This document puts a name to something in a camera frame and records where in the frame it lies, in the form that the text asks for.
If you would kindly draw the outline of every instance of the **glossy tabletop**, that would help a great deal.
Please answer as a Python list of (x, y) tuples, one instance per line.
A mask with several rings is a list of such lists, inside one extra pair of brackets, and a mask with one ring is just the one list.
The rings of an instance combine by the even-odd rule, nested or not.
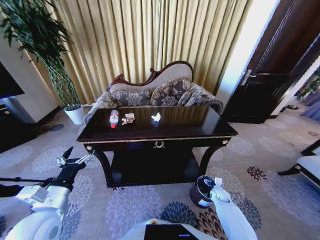
[[(118, 108), (119, 122), (111, 128), (113, 109), (98, 109), (86, 125), (78, 142), (157, 140), (234, 136), (238, 133), (209, 106)], [(133, 123), (122, 125), (125, 114), (134, 113)], [(160, 114), (160, 121), (151, 116)]]

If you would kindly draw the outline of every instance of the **floral patterned carpet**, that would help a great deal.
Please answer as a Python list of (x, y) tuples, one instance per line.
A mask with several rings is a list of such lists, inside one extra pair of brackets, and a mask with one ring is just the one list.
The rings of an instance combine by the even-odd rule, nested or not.
[[(286, 109), (263, 124), (231, 123), (239, 135), (216, 151), (208, 165), (206, 174), (223, 178), (225, 189), (260, 240), (320, 239), (319, 190), (301, 174), (277, 175), (277, 171), (294, 165), (300, 152), (320, 138), (320, 125), (299, 116), (304, 106), (299, 107)], [(58, 112), (37, 129), (36, 139), (0, 154), (0, 176), (57, 176), (56, 157), (65, 150), (74, 146), (71, 158), (86, 154), (76, 142), (83, 128), (72, 124), (63, 111)], [(205, 150), (193, 149), (198, 161)], [(113, 153), (107, 152), (107, 156), (111, 161)], [(119, 239), (134, 224), (160, 218), (190, 224), (225, 240), (215, 207), (196, 207), (189, 197), (191, 187), (192, 183), (107, 188), (96, 160), (76, 177), (61, 239)], [(28, 204), (1, 198), (1, 237), (29, 214)]]

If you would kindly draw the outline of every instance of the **curtain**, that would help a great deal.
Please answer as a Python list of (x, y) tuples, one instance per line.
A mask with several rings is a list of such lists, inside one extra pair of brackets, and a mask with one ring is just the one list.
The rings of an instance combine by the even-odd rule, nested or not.
[(252, 0), (51, 0), (71, 32), (65, 68), (82, 104), (120, 73), (142, 83), (150, 68), (184, 60), (193, 81), (214, 93)]

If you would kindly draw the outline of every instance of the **small card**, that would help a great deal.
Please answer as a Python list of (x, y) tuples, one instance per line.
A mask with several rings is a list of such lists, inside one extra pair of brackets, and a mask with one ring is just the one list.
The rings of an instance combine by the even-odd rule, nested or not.
[(126, 118), (122, 118), (121, 120), (123, 121), (122, 125), (125, 124), (131, 124), (135, 120), (135, 114), (134, 113), (127, 113), (125, 114)]

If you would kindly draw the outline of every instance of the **white flower pot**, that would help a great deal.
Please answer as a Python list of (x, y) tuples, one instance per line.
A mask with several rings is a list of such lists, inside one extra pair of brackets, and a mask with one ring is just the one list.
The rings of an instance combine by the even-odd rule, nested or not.
[(80, 125), (84, 123), (84, 117), (85, 117), (85, 111), (84, 108), (81, 107), (76, 109), (76, 110), (72, 110), (72, 111), (66, 111), (64, 110), (65, 113), (69, 116), (69, 118), (71, 118), (72, 122), (76, 125)]

